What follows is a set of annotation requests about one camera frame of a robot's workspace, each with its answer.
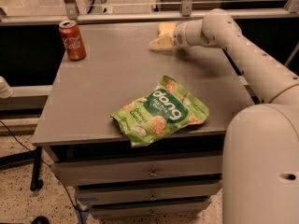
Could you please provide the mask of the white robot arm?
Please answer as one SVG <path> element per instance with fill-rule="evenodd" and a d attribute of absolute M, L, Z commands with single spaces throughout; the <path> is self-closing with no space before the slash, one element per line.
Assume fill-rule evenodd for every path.
<path fill-rule="evenodd" d="M 223 224 L 299 224 L 299 77 L 243 36 L 224 10 L 160 24 L 153 50 L 216 45 L 259 99 L 230 122 L 222 161 Z"/>

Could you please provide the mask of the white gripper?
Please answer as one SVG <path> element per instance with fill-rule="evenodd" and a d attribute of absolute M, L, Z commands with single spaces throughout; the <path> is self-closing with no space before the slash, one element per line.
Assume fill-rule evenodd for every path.
<path fill-rule="evenodd" d="M 175 43 L 178 47 L 203 46 L 208 42 L 202 32 L 202 21 L 179 22 L 173 32 L 173 39 L 170 35 L 159 36 L 149 43 L 151 50 L 169 50 Z"/>

